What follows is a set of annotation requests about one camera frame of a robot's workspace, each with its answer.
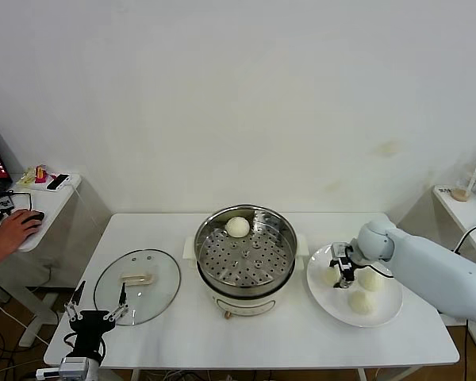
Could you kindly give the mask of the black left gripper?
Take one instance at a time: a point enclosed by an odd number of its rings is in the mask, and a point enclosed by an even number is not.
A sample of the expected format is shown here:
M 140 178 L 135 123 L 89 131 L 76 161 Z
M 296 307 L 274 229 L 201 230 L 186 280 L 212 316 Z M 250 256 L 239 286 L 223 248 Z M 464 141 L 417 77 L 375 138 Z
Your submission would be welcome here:
M 104 359 L 106 343 L 103 335 L 114 329 L 114 322 L 128 311 L 125 283 L 121 285 L 117 307 L 110 312 L 107 310 L 80 311 L 79 302 L 85 284 L 86 282 L 82 281 L 73 292 L 70 301 L 64 304 L 72 329 L 72 332 L 65 336 L 65 344 L 72 348 L 67 357 Z

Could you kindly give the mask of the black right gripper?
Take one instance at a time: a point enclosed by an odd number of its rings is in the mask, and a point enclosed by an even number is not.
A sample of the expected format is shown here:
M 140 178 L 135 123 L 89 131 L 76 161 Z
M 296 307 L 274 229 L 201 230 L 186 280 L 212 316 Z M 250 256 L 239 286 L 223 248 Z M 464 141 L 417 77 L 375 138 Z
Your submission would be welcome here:
M 347 257 L 338 260 L 330 260 L 330 267 L 340 269 L 341 278 L 334 284 L 335 288 L 349 288 L 355 281 L 355 264 Z

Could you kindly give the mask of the person's bare hand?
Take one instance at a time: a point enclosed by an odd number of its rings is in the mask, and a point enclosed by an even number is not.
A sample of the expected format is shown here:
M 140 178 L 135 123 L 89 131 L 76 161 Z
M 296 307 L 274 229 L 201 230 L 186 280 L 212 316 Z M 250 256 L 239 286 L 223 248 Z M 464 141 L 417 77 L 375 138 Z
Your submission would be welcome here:
M 0 255 L 15 252 L 42 225 L 43 214 L 35 210 L 17 210 L 0 224 Z

